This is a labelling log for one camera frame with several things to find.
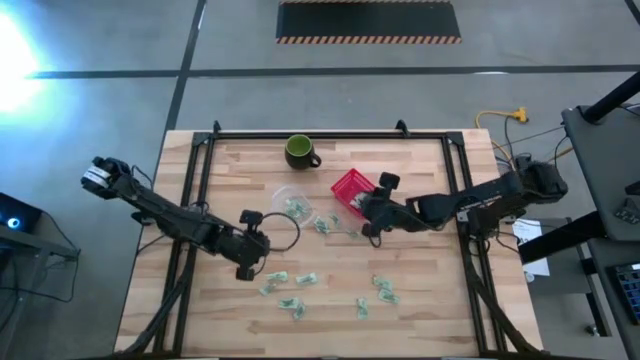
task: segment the red basket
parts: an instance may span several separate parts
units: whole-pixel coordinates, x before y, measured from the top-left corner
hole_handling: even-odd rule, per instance
[[[361,218],[364,218],[364,216],[362,216],[360,210],[351,206],[350,202],[359,193],[371,192],[373,189],[375,189],[375,185],[373,185],[371,181],[367,180],[367,178],[360,174],[356,169],[349,170],[342,179],[338,180],[338,182],[333,184],[331,187],[331,191],[336,196],[336,199],[338,199],[338,201],[340,201],[342,205],[346,206],[352,213]]]

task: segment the floor mat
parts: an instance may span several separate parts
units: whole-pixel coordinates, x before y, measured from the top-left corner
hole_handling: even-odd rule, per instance
[[[442,0],[291,0],[278,9],[278,44],[459,44]]]

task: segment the wooden tabletop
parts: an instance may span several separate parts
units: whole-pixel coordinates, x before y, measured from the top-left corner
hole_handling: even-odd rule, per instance
[[[474,184],[498,176],[486,130],[463,130]],[[155,191],[178,203],[182,193],[193,132],[166,135]],[[351,168],[377,184],[380,173],[401,177],[392,198],[449,193],[441,143],[434,140],[318,140],[322,166],[292,171],[284,160],[282,140],[216,141],[207,201],[210,211],[238,224],[244,209],[267,213],[272,195],[295,185],[309,198],[316,214],[344,211],[330,191]],[[199,156],[194,188],[199,187],[204,151]],[[462,177],[454,159],[459,186]],[[265,220],[261,229],[274,247],[286,246],[292,227]],[[141,246],[159,235],[146,229]],[[513,239],[501,240],[514,245]],[[498,300],[523,335],[538,348],[541,340],[518,256],[492,241],[489,258]],[[118,333],[116,349],[130,345],[158,309],[171,240],[163,239],[141,253]],[[383,234],[382,248],[344,232],[328,235],[313,225],[284,254],[269,255],[253,282],[235,280],[235,264],[221,256],[198,253],[183,355],[185,356],[463,356],[477,355],[460,248],[454,223],[441,232]],[[290,279],[269,296],[258,289],[264,274],[288,271],[290,277],[315,272],[319,283],[301,288]],[[400,304],[384,303],[371,284],[373,275],[394,284]],[[301,321],[278,308],[278,300],[299,297],[307,306]],[[356,298],[366,297],[369,319],[356,317]],[[173,311],[175,320],[177,306]],[[495,349],[486,309],[483,317],[489,347]],[[171,345],[170,322],[165,344]]]

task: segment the mug handle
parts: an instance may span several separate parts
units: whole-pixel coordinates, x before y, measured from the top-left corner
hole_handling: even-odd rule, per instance
[[[320,156],[316,155],[315,153],[311,154],[311,163],[309,164],[309,166],[315,168],[319,167],[320,165],[322,165],[322,159],[320,159]]]

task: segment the gray floor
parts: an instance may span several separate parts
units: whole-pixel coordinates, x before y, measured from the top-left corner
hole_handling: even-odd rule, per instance
[[[39,70],[179,69],[195,0],[5,1],[36,53]],[[622,0],[454,0],[460,46],[276,46],[277,1],[209,0],[193,68],[606,65],[640,63],[640,26]],[[526,106],[531,121],[509,124],[512,140],[556,127],[560,111],[589,104],[629,73],[190,79],[178,129],[469,128],[482,110]],[[49,211],[82,248],[72,303],[38,299],[19,329],[15,359],[108,354],[140,227],[130,207],[83,191],[93,156],[120,157],[153,173],[175,79],[40,80],[36,94],[0,112],[0,191]],[[483,118],[504,143],[503,120]],[[515,145],[546,160],[562,130]],[[578,217],[593,209],[574,155],[558,161],[570,185],[558,204],[531,217]],[[43,292],[65,296],[59,270]],[[534,298],[545,348],[622,359],[619,340],[582,333],[581,297]]]

